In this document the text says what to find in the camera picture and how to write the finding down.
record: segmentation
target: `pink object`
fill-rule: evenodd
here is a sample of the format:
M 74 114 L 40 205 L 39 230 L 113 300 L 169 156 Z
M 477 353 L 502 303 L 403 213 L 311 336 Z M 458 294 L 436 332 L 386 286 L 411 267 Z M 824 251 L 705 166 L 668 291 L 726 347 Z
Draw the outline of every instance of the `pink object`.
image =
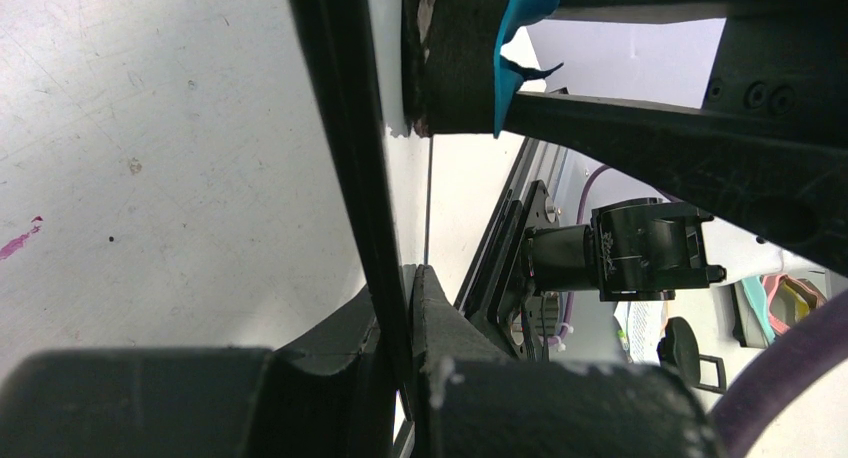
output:
M 784 276 L 786 276 L 786 274 L 763 277 L 763 287 L 766 289 L 766 294 L 768 296 L 769 324 L 778 335 L 782 335 L 789 331 L 789 326 L 786 323 L 780 321 L 776 316 L 771 314 L 771 302 L 774 301 L 774 297 L 777 295 L 777 290 L 780 288 L 780 280 Z
M 44 221 L 40 216 L 36 216 L 32 219 L 30 223 L 35 223 L 36 221 Z M 0 248 L 0 261 L 5 260 L 6 258 L 12 256 L 13 253 L 20 250 L 26 244 L 26 240 L 28 240 L 32 235 L 41 231 L 41 225 L 35 225 L 29 230 L 27 233 L 15 238 L 14 240 L 6 243 L 6 246 Z

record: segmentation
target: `black 3d-printed part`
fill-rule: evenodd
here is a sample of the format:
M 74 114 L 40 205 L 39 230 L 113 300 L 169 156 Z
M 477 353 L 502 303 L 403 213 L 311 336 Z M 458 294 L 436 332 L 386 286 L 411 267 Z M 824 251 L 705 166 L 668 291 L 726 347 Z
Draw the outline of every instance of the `black 3d-printed part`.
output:
M 404 107 L 420 136 L 492 133 L 494 49 L 509 0 L 403 0 Z
M 430 388 L 433 457 L 725 456 L 701 405 L 659 367 L 444 358 Z

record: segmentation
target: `blue tape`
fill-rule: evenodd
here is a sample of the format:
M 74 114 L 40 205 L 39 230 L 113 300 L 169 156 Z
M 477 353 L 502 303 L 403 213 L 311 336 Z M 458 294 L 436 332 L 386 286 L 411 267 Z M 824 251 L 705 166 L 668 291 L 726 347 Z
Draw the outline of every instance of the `blue tape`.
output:
M 547 71 L 524 68 L 501 57 L 501 47 L 515 38 L 519 28 L 543 20 L 553 13 L 557 6 L 559 0 L 509 0 L 507 3 L 494 50 L 496 137 L 503 130 L 506 112 L 521 85 L 527 80 L 543 79 L 562 66 L 560 64 Z

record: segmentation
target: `screw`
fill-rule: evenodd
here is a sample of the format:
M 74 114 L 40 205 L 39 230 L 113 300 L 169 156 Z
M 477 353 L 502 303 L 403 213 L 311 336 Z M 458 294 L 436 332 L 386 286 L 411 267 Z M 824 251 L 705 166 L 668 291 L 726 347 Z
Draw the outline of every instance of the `screw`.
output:
M 765 83 L 754 83 L 745 93 L 745 106 L 752 110 L 759 108 L 766 102 L 767 95 Z
M 772 115 L 783 115 L 795 106 L 795 91 L 791 87 L 781 86 L 771 94 L 769 100 L 769 113 Z
M 713 78 L 707 85 L 707 101 L 718 101 L 724 92 L 724 82 L 721 78 Z
M 554 223 L 556 221 L 556 211 L 557 208 L 554 206 L 554 202 L 551 201 L 551 197 L 545 197 L 545 218 L 548 219 L 548 223 Z

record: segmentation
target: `screw hole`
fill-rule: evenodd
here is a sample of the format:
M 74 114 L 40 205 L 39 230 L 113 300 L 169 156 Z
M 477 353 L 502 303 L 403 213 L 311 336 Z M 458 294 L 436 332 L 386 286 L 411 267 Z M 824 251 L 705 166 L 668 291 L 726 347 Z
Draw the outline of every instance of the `screw hole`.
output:
M 754 83 L 748 87 L 745 93 L 745 106 L 754 109 L 763 106 L 766 102 L 766 85 L 761 82 Z
M 788 113 L 795 106 L 795 91 L 789 86 L 781 86 L 771 96 L 769 112 L 773 115 Z
M 707 85 L 707 101 L 718 101 L 721 99 L 724 82 L 721 78 L 713 78 Z

